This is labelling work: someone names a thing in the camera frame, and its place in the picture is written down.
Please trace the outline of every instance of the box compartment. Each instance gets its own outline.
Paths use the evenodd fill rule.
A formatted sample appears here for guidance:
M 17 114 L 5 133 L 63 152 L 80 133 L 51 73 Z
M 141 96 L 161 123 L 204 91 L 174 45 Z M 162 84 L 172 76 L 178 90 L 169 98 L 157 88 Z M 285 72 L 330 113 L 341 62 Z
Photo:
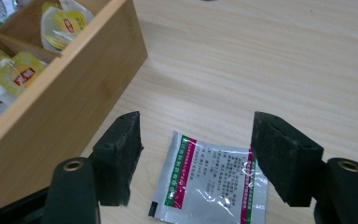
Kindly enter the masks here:
M 81 154 L 147 58 L 131 0 L 79 1 L 98 14 L 61 54 L 41 48 L 42 2 L 0 27 L 0 49 L 49 62 L 0 117 L 0 207 L 48 186 L 57 164 Z M 11 26 L 23 22 L 30 33 Z

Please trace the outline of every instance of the wood grain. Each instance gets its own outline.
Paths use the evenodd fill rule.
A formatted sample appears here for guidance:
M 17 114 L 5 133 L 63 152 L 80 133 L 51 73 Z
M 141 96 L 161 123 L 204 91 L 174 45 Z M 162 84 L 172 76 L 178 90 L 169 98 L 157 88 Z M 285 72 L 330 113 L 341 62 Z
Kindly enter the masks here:
M 133 2 L 108 2 L 0 117 L 0 206 L 48 186 L 84 150 L 146 57 Z
M 145 150 L 128 207 L 103 223 L 159 223 L 148 209 L 172 130 L 248 147 L 256 110 L 278 115 L 358 161 L 358 1 L 135 0 L 149 59 L 89 143 L 139 110 Z M 266 223 L 314 223 L 269 186 Z

